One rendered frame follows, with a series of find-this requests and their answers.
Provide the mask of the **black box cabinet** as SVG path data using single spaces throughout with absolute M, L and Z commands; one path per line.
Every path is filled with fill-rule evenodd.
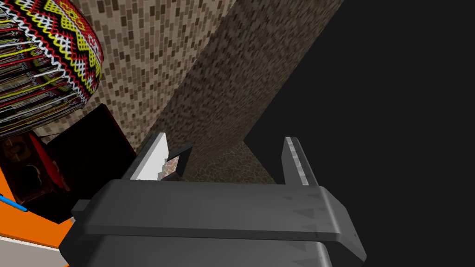
M 121 178 L 136 153 L 104 104 L 44 143 L 29 135 L 46 168 L 45 189 L 24 206 L 60 224 L 79 200 L 91 199 L 108 181 Z

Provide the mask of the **orange flat panel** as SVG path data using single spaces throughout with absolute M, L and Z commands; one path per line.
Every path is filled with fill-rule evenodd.
M 74 222 L 74 218 L 70 218 L 56 224 L 0 201 L 0 236 L 9 239 L 58 248 Z

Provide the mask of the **red yellow patterned round pouf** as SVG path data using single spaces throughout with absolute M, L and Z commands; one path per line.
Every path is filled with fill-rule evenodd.
M 103 60 L 71 0 L 0 0 L 0 140 L 83 108 Z

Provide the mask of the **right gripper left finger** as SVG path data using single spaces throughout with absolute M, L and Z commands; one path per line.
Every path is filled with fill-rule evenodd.
M 165 133 L 155 133 L 146 141 L 145 146 L 122 176 L 125 180 L 162 179 L 164 165 L 169 156 Z

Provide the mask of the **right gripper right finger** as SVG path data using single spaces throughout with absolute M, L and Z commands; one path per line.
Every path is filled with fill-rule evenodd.
M 285 137 L 281 161 L 285 185 L 319 185 L 296 137 Z

